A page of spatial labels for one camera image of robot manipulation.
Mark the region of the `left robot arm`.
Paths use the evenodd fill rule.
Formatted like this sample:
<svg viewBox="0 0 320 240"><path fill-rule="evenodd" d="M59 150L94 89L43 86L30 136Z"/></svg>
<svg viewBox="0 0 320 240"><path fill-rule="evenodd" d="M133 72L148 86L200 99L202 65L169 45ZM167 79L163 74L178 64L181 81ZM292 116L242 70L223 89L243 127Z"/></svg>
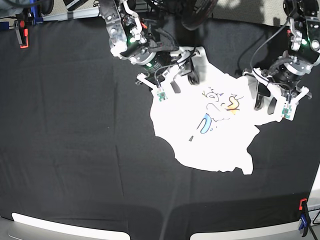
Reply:
<svg viewBox="0 0 320 240"><path fill-rule="evenodd" d="M242 74L256 79L254 110L293 120L299 101L312 98L310 89L298 84L320 64L320 12L316 0L285 0L288 48L267 69L252 67Z"/></svg>

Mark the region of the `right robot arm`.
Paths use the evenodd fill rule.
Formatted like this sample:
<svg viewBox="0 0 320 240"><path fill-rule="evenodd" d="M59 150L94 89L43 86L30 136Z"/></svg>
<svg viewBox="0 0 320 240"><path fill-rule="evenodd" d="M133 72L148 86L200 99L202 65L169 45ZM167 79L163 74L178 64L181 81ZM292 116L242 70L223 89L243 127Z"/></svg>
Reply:
<svg viewBox="0 0 320 240"><path fill-rule="evenodd" d="M136 85L146 85L163 97L162 82L170 74L185 76L194 86L200 83L192 60L196 48L179 47L159 20L140 17L128 0L100 0L98 10L106 24L111 54L144 69Z"/></svg>

